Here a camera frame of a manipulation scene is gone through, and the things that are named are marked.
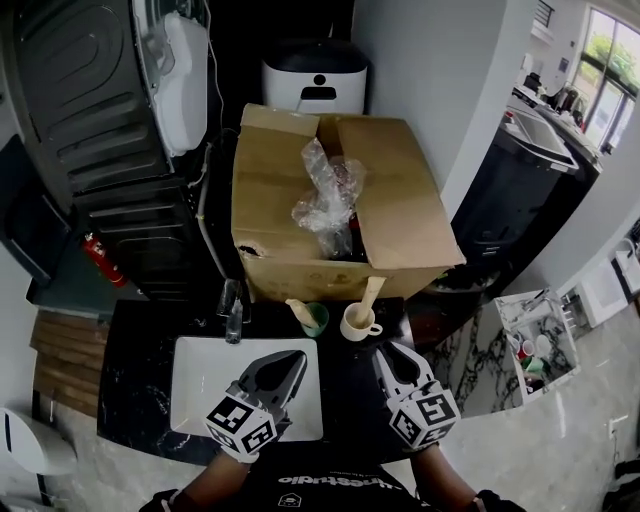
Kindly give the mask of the wooden pallet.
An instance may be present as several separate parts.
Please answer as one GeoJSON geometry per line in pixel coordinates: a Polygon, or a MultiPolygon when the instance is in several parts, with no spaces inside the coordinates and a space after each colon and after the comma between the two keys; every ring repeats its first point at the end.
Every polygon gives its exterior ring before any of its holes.
{"type": "Polygon", "coordinates": [[[96,418],[109,329],[103,319],[39,311],[30,340],[33,390],[96,418]]]}

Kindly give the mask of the white rectangular sink basin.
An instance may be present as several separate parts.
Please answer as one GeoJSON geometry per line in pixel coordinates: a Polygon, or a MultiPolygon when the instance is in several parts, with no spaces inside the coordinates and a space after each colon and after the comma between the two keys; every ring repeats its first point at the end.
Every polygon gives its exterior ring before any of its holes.
{"type": "Polygon", "coordinates": [[[281,440],[318,441],[323,437],[320,378],[316,342],[310,338],[245,338],[236,345],[223,338],[181,337],[176,342],[170,427],[182,434],[209,435],[203,418],[223,398],[232,381],[254,360],[284,350],[301,350],[307,368],[296,396],[287,405],[292,425],[281,440]]]}

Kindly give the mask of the chrome faucet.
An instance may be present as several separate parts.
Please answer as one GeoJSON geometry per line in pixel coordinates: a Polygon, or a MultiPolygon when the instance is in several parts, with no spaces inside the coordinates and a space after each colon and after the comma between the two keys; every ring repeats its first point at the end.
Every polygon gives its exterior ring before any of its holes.
{"type": "Polygon", "coordinates": [[[251,321],[250,300],[244,283],[235,279],[225,280],[216,314],[225,319],[225,341],[230,345],[239,344],[243,325],[251,321]]]}

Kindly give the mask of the wooden item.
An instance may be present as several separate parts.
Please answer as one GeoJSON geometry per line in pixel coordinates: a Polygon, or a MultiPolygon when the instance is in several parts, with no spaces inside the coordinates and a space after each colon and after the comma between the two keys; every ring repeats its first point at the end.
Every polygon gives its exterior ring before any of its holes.
{"type": "Polygon", "coordinates": [[[302,325],[311,329],[316,329],[319,326],[311,310],[305,303],[297,299],[287,299],[285,303],[290,307],[294,316],[302,325]]]}
{"type": "Polygon", "coordinates": [[[370,276],[367,281],[367,285],[358,307],[356,322],[359,326],[364,326],[368,323],[369,311],[378,297],[381,288],[386,281],[382,276],[370,276]]]}

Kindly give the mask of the white rounded bin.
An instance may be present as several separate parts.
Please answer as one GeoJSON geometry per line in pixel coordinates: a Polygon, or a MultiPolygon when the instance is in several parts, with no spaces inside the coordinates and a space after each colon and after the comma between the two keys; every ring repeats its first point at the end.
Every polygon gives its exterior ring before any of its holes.
{"type": "Polygon", "coordinates": [[[57,430],[8,408],[0,408],[0,427],[0,446],[26,471],[43,476],[74,472],[76,452],[57,430]]]}

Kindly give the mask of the white marble sink cabinet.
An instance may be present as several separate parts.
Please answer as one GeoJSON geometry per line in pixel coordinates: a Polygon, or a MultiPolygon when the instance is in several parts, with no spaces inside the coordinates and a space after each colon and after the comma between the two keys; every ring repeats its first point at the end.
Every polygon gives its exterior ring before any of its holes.
{"type": "Polygon", "coordinates": [[[548,289],[498,297],[427,353],[436,378],[464,418],[517,408],[565,384],[580,371],[558,295],[548,289]],[[542,380],[526,379],[517,351],[546,335],[552,344],[542,380]]]}

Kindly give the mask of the person's black shirt torso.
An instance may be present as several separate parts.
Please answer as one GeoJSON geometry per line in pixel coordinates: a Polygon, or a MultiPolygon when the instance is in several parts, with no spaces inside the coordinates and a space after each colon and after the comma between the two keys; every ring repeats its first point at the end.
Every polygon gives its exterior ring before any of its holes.
{"type": "Polygon", "coordinates": [[[299,449],[263,451],[238,492],[198,505],[184,490],[158,492],[139,512],[445,512],[409,493],[378,464],[299,449]]]}

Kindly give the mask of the red fire extinguisher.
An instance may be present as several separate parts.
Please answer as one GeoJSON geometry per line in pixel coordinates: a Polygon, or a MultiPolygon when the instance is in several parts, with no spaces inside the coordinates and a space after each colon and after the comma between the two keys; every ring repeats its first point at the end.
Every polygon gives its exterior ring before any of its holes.
{"type": "Polygon", "coordinates": [[[101,273],[116,288],[122,288],[128,283],[127,277],[109,257],[105,246],[92,232],[83,235],[82,248],[101,273]]]}

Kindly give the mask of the black cabinet with grey lid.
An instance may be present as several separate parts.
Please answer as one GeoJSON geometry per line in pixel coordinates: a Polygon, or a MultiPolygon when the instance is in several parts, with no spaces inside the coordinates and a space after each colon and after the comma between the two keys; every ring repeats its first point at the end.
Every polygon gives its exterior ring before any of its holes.
{"type": "Polygon", "coordinates": [[[484,290],[510,274],[532,224],[561,177],[579,169],[552,125],[531,107],[507,104],[486,155],[452,220],[464,264],[447,272],[455,291],[484,290]]]}

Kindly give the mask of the white appliance with black lid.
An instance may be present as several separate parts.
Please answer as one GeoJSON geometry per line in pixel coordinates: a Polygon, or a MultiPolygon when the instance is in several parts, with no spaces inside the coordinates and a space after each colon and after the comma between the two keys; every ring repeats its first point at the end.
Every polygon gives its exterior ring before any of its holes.
{"type": "Polygon", "coordinates": [[[263,104],[302,113],[361,115],[369,59],[348,41],[290,39],[262,58],[263,104]]]}

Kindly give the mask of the brown cardboard box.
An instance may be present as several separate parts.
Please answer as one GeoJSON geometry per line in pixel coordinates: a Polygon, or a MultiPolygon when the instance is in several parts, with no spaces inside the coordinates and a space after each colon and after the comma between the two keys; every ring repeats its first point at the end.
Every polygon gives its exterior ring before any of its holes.
{"type": "Polygon", "coordinates": [[[372,276],[381,296],[409,298],[465,258],[420,145],[394,118],[303,114],[249,104],[235,152],[231,232],[254,298],[356,301],[372,276]],[[312,188],[303,148],[318,140],[359,162],[355,203],[365,262],[333,261],[293,218],[312,188]]]}

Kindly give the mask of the person's left forearm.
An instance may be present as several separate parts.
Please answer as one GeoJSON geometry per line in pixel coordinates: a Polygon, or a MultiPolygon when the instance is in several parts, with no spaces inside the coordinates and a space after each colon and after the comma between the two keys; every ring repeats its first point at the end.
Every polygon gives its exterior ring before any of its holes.
{"type": "Polygon", "coordinates": [[[242,488],[251,465],[220,452],[169,504],[171,512],[211,512],[242,488]]]}

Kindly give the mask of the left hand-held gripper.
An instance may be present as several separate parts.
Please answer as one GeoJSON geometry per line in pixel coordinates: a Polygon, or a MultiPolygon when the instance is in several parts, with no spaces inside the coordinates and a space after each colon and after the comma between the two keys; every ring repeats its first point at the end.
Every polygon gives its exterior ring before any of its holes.
{"type": "Polygon", "coordinates": [[[277,441],[291,425],[287,407],[306,369],[307,356],[301,350],[274,352],[254,360],[204,418],[210,436],[236,461],[254,463],[261,449],[277,441]]]}

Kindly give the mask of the clear plastic bubble wrap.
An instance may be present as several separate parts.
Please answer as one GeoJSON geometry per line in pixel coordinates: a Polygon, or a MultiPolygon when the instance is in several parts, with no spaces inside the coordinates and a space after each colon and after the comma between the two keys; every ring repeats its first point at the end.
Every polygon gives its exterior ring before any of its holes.
{"type": "Polygon", "coordinates": [[[298,200],[292,218],[316,236],[324,258],[347,258],[353,251],[349,222],[364,187],[366,169],[357,159],[329,158],[318,138],[304,146],[301,156],[314,189],[298,200]]]}

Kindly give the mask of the white mug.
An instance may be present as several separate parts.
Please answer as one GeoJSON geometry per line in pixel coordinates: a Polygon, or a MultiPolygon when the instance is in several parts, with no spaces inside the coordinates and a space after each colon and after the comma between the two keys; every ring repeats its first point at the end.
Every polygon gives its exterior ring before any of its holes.
{"type": "Polygon", "coordinates": [[[383,328],[375,322],[376,317],[372,309],[369,309],[365,319],[358,323],[356,316],[359,309],[359,302],[349,304],[340,322],[342,336],[351,342],[361,342],[369,336],[379,336],[383,332],[383,328]]]}

